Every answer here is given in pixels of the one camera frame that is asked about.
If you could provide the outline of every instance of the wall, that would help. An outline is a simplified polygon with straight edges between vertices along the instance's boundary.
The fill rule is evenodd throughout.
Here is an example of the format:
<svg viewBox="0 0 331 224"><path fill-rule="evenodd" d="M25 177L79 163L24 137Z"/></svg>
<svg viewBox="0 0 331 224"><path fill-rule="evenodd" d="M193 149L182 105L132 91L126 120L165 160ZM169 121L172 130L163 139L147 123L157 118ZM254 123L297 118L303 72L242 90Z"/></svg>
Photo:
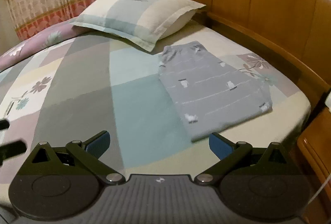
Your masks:
<svg viewBox="0 0 331 224"><path fill-rule="evenodd" d="M0 55L19 43L5 1L0 0Z"/></svg>

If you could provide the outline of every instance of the bedsheet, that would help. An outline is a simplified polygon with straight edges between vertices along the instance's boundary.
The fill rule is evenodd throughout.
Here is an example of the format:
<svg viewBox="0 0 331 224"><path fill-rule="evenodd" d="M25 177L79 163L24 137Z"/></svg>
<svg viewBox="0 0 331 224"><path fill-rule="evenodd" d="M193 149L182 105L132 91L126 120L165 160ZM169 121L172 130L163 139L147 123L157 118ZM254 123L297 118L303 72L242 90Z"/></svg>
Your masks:
<svg viewBox="0 0 331 224"><path fill-rule="evenodd" d="M310 111L306 96L284 75L248 49L194 21L160 40L152 53L130 41L89 32L46 48L0 73L0 115L10 127L0 143L24 139L24 155L0 168L0 203L9 205L8 187L40 142L64 146L101 130L111 135L100 158L124 174L190 174L218 162L208 139L192 143L158 78L164 46L200 42L221 61L268 82L273 111L222 132L227 139L266 147L301 130Z"/></svg>

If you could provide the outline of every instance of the striped pillowcase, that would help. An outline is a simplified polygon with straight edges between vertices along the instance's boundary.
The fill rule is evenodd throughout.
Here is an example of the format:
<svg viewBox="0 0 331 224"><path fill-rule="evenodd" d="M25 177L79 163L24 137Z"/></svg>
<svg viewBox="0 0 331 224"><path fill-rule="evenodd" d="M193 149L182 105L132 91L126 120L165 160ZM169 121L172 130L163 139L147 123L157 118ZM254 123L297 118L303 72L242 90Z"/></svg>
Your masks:
<svg viewBox="0 0 331 224"><path fill-rule="evenodd" d="M203 6L192 0L97 0L72 24L126 38L150 52Z"/></svg>

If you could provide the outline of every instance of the metal screw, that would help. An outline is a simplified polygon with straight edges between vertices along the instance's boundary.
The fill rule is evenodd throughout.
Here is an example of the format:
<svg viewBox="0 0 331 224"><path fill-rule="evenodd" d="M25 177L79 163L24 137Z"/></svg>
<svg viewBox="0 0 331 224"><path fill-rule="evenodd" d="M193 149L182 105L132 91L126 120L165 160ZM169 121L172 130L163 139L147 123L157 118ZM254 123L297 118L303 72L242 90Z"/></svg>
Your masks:
<svg viewBox="0 0 331 224"><path fill-rule="evenodd" d="M113 173L113 174L108 174L106 176L106 179L110 182L118 182L122 179L122 175L117 174L117 173Z"/></svg>
<svg viewBox="0 0 331 224"><path fill-rule="evenodd" d="M200 181L200 182L210 182L214 179L214 177L210 174L199 174L197 176L197 179Z"/></svg>

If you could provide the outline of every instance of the gray fabric with animal print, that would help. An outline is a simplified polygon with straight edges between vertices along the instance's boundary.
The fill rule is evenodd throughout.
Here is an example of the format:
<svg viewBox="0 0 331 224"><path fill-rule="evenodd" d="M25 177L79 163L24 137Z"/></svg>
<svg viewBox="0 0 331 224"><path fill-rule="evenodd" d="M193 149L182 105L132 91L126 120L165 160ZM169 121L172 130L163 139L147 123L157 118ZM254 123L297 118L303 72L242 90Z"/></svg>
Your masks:
<svg viewBox="0 0 331 224"><path fill-rule="evenodd" d="M159 77L192 141L272 109L267 83L226 64L197 41L166 46Z"/></svg>

